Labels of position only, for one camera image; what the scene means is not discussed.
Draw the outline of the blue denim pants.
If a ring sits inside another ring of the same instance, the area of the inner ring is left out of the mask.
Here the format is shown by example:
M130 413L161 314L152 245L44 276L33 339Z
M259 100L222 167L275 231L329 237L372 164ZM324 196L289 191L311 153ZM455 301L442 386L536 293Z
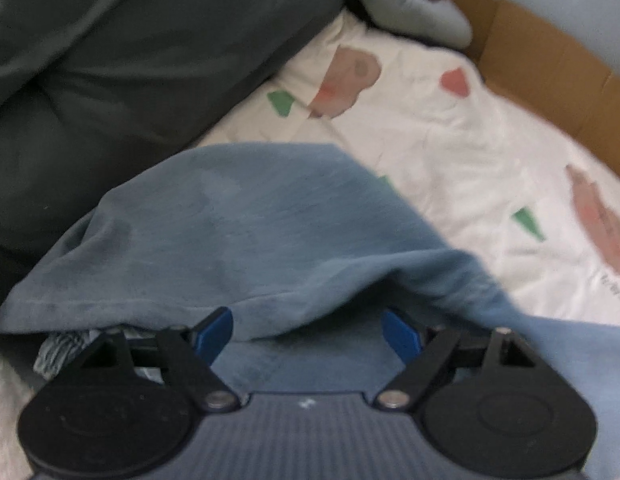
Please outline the blue denim pants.
M215 369L241 393L375 393L400 368L380 313L508 327L587 399L593 479L620 479L620 326L531 318L331 145L219 144L108 192L0 306L0 333L140 330L232 311Z

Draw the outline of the white patterned bed sheet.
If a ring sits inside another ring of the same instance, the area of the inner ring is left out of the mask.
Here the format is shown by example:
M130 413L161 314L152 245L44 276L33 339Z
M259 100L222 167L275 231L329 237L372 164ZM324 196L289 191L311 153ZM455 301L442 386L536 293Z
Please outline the white patterned bed sheet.
M523 314L620 326L620 181L461 55L341 14L197 148L247 143L338 148ZM37 371L55 375L103 331L43 333Z

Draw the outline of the brown cardboard box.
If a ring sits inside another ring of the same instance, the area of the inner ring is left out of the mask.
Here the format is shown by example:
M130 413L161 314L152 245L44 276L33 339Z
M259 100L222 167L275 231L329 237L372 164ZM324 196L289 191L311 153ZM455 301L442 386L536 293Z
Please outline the brown cardboard box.
M488 87L568 133L620 177L620 76L511 0L452 0L470 20L465 54Z

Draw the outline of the dark green blanket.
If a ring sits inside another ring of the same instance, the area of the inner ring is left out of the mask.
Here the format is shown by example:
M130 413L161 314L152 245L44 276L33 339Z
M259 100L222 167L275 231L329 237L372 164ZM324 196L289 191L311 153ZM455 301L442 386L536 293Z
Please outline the dark green blanket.
M0 0L0 249L41 254L180 151L342 0Z

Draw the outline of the grey neck pillow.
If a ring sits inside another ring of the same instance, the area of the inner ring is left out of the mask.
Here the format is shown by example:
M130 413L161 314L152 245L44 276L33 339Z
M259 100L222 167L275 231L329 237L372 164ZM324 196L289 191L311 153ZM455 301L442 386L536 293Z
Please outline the grey neck pillow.
M353 0L377 27L454 50L473 40L470 21L452 0Z

